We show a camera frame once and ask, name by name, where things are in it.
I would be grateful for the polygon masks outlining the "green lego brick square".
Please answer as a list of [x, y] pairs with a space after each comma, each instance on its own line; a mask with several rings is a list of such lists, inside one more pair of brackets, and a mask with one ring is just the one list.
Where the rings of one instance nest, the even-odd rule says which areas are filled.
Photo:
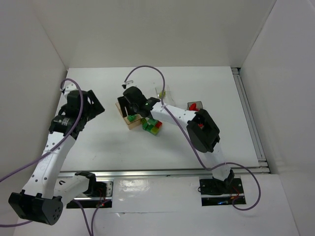
[[127, 120], [128, 120], [129, 122], [134, 122], [134, 121], [136, 120], [136, 118], [137, 118], [137, 115], [127, 116]]

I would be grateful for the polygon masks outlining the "green four-stud lego brick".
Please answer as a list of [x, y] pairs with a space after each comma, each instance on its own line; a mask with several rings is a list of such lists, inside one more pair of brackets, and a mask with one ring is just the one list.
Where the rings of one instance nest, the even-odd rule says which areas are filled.
[[159, 121], [156, 120], [156, 119], [151, 119], [151, 118], [150, 118], [150, 119], [147, 120], [147, 122], [148, 122], [149, 124], [155, 126]]

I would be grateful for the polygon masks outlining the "green lego brick small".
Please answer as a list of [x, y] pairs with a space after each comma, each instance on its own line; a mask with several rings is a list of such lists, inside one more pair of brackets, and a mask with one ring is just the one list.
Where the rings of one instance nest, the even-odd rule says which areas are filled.
[[152, 124], [149, 124], [149, 123], [143, 123], [142, 128], [145, 131], [151, 132], [151, 130], [152, 130], [152, 128], [154, 128], [154, 126]]

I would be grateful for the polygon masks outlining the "red lego brick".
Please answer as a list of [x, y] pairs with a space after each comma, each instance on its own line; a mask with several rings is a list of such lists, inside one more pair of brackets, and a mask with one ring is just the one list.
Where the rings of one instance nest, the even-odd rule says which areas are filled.
[[160, 122], [160, 121], [158, 121], [156, 124], [155, 124], [155, 127], [156, 128], [160, 128], [160, 127], [162, 127], [162, 122]]
[[196, 104], [196, 103], [192, 103], [192, 104], [189, 106], [189, 110], [190, 110], [190, 111], [199, 111], [199, 109], [197, 108], [197, 104]]

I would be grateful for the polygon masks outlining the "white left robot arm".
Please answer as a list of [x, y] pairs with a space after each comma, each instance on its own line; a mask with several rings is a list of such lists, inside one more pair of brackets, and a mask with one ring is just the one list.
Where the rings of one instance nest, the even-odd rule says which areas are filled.
[[8, 203], [21, 219], [54, 225], [63, 208], [80, 194], [92, 196], [99, 184], [93, 173], [78, 171], [68, 180], [58, 175], [70, 149], [86, 123], [105, 109], [92, 90], [67, 91], [67, 100], [51, 121], [45, 157], [41, 159], [19, 193], [11, 193]]

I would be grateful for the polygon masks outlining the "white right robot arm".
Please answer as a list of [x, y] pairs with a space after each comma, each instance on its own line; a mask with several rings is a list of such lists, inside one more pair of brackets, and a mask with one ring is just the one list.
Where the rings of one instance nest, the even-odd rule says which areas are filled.
[[223, 158], [220, 130], [206, 110], [184, 110], [158, 98], [146, 98], [135, 86], [123, 85], [123, 88], [123, 95], [118, 97], [123, 117], [139, 114], [143, 118], [177, 125], [200, 165], [212, 173], [217, 189], [223, 191], [230, 187], [234, 172]]

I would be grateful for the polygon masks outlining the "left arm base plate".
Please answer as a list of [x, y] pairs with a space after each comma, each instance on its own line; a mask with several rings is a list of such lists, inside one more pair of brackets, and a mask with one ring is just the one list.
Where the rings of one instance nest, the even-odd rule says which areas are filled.
[[79, 208], [74, 202], [78, 201], [83, 208], [111, 208], [114, 182], [112, 180], [97, 181], [94, 192], [87, 196], [80, 194], [66, 205], [68, 209]]

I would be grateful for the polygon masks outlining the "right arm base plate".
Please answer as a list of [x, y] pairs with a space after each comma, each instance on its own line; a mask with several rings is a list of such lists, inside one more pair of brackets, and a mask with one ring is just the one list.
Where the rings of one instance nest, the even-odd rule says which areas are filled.
[[201, 195], [203, 207], [232, 205], [233, 200], [235, 205], [246, 204], [242, 181], [239, 177], [232, 181], [227, 190], [219, 190], [214, 179], [200, 179], [197, 191]]

